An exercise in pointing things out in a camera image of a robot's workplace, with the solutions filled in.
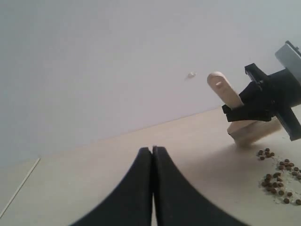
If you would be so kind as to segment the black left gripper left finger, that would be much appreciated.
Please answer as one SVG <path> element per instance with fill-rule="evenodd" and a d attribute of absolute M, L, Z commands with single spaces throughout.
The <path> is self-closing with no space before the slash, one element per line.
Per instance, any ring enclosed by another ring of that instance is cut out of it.
<path fill-rule="evenodd" d="M 140 148 L 130 169 L 114 190 L 74 226 L 150 226 L 152 154 Z"/>

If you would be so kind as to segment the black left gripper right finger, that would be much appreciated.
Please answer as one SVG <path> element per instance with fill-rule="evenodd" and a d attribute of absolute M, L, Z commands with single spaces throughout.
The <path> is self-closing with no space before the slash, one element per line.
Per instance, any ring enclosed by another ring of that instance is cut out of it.
<path fill-rule="evenodd" d="M 153 195 L 158 226 L 245 226 L 199 193 L 166 148 L 152 148 Z"/>

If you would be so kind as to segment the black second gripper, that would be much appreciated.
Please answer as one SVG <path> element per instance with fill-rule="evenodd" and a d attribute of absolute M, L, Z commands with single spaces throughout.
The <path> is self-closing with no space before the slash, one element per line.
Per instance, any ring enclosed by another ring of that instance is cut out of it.
<path fill-rule="evenodd" d="M 222 106 L 228 122 L 271 121 L 276 116 L 291 141 L 301 138 L 301 124 L 292 108 L 301 104 L 301 85 L 288 69 L 266 74 L 256 64 L 245 66 L 251 82 L 239 94 L 243 106 Z"/>

